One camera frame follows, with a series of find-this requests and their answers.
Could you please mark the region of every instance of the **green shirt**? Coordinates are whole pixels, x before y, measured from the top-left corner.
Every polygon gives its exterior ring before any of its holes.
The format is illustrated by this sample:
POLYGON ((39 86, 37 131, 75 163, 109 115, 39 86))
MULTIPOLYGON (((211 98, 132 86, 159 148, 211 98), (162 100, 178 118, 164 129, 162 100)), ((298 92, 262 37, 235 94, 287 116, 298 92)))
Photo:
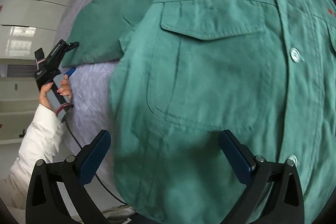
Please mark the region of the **green shirt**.
POLYGON ((218 145, 230 129, 268 161, 297 159, 311 223, 336 185, 335 11, 332 0, 84 8, 69 38, 81 45, 64 65, 121 58, 110 103, 125 201, 164 224, 220 223, 245 189, 218 145))

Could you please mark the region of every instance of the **black cable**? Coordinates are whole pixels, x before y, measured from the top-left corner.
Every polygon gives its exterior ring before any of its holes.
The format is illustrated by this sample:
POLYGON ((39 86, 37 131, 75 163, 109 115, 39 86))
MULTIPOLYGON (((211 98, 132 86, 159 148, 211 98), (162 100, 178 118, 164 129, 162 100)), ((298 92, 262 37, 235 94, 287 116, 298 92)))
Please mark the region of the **black cable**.
MULTIPOLYGON (((65 120, 65 125, 67 127, 67 129, 69 130, 69 133, 71 134, 71 136, 73 137, 73 139, 76 141, 76 143, 78 144, 78 146, 80 147, 80 149, 82 149, 83 147, 80 145, 80 143, 78 142, 78 140, 76 139, 76 137, 72 134, 72 131, 70 130, 70 127, 68 125, 68 121, 65 120)), ((120 203, 127 205, 127 203, 121 201, 119 198, 117 198, 104 184, 103 182, 101 182, 100 178, 98 177, 97 174, 95 174, 97 180, 99 181, 99 183, 102 185, 102 187, 104 187, 104 189, 111 195, 113 196, 117 201, 119 201, 120 203)))

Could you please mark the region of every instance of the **white button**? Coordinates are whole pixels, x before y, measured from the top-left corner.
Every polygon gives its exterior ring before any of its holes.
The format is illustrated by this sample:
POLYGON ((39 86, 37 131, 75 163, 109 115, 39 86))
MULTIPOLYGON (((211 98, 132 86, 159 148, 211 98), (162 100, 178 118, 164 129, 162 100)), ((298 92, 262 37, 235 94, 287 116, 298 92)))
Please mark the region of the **white button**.
POLYGON ((290 155, 290 156, 288 157, 288 160, 292 160, 292 161, 294 162, 295 166, 297 166, 297 158, 296 158, 295 155, 290 155))
POLYGON ((296 63, 300 62, 301 56, 300 56, 300 53, 297 49, 291 48, 291 58, 296 63))

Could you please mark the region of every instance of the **human hand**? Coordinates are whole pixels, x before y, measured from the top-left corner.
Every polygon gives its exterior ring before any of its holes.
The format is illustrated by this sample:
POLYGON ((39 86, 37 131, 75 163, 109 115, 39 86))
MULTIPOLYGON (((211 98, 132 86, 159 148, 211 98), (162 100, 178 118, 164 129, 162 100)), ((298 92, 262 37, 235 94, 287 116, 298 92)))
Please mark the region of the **human hand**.
MULTIPOLYGON (((49 83, 46 85, 43 85, 41 87, 40 91, 40 97, 39 97, 39 103, 46 108, 55 111, 47 98, 47 92, 51 90, 53 83, 49 83)), ((68 75, 64 75, 64 79, 61 81, 61 87, 57 90, 58 93, 60 93, 62 96, 67 96, 69 100, 71 100, 72 93, 71 93, 71 87, 69 84, 69 77, 68 75)))

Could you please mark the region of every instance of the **shirt sleeve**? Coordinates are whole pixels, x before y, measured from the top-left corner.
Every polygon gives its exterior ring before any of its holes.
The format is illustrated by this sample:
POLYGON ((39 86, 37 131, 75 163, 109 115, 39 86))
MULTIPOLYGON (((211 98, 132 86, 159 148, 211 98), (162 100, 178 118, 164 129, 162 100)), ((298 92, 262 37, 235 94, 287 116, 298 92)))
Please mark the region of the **shirt sleeve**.
POLYGON ((78 41, 80 46, 66 53, 62 66, 122 58, 119 38, 139 24, 152 3, 153 0, 92 0, 77 15, 67 41, 78 41))
POLYGON ((0 180, 0 197, 6 206, 25 209, 35 163, 39 159, 47 163, 53 162, 54 156, 59 152, 62 135, 63 128, 55 113, 39 105, 9 176, 0 180))

